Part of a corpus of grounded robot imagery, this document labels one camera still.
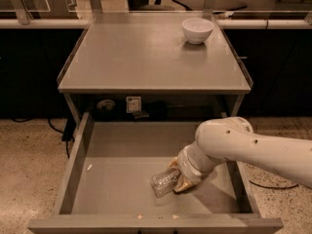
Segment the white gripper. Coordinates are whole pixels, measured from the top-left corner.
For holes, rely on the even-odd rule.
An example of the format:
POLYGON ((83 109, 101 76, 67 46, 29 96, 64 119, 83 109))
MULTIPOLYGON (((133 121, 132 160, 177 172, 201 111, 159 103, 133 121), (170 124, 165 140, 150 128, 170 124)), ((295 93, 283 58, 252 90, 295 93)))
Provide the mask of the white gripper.
POLYGON ((194 145, 185 146, 169 163, 168 169, 179 169, 181 176, 174 187, 175 193, 186 191, 204 180, 216 167, 216 162, 194 145))

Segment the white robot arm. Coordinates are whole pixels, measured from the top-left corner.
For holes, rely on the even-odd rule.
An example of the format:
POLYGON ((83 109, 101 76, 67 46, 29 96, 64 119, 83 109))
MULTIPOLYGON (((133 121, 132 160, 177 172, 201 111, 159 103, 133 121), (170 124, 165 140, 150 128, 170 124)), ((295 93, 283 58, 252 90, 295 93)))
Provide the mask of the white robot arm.
POLYGON ((311 140, 259 135, 246 119, 228 117, 201 123, 194 141, 173 159, 171 166, 180 171, 174 192, 200 183, 226 161, 247 163, 312 187, 311 140))

